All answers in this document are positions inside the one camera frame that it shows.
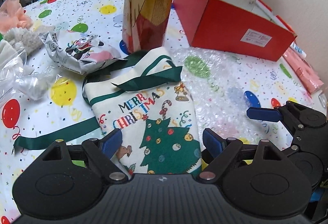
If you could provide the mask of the clear plastic bag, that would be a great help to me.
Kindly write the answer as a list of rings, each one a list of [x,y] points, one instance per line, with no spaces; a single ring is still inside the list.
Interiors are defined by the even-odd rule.
[[[47,95],[52,85],[60,78],[53,66],[35,72],[26,61],[27,53],[24,48],[9,54],[1,61],[1,106],[14,94],[23,94],[33,101],[38,101]]]

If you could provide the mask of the red cardboard box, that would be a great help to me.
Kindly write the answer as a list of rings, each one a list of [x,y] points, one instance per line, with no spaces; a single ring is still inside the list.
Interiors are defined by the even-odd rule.
[[[190,46],[277,61],[296,33],[261,0],[173,0]]]

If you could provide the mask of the bubble wrap sheet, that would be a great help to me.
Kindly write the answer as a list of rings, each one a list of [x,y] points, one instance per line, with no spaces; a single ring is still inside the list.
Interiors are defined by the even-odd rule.
[[[214,50],[170,50],[175,65],[183,67],[181,78],[194,100],[198,130],[212,129],[224,139],[235,137],[247,144],[268,139],[278,147],[288,142],[282,124],[247,117],[251,100],[232,70],[227,54]]]

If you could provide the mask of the pink mesh bath sponge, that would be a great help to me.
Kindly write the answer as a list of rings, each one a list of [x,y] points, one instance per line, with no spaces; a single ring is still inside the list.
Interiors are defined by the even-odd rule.
[[[32,19],[25,14],[19,0],[5,0],[1,4],[0,32],[2,35],[15,27],[29,29],[32,25]]]

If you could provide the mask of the amber drink bottle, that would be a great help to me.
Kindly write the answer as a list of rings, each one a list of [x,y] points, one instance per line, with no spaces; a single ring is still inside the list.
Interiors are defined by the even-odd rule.
[[[124,0],[122,40],[127,51],[161,47],[172,0]]]

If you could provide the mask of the silver printed snack bag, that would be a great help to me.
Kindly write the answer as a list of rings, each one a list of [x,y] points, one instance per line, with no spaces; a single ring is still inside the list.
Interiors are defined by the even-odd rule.
[[[87,75],[122,60],[120,52],[97,34],[59,30],[39,34],[47,54],[58,66]]]

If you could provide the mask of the white fluffy cloth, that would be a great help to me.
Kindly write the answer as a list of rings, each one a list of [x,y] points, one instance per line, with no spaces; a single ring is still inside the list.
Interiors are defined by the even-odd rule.
[[[40,50],[43,46],[39,33],[26,28],[14,27],[4,34],[3,38],[15,50],[24,48],[27,56],[30,56],[36,50]]]

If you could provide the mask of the pink tissue pack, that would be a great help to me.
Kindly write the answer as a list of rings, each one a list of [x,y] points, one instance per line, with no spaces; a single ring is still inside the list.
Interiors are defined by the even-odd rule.
[[[319,78],[316,71],[306,60],[300,58],[294,50],[288,48],[283,54],[283,57],[298,76],[309,94],[317,92],[324,86],[324,83]]]

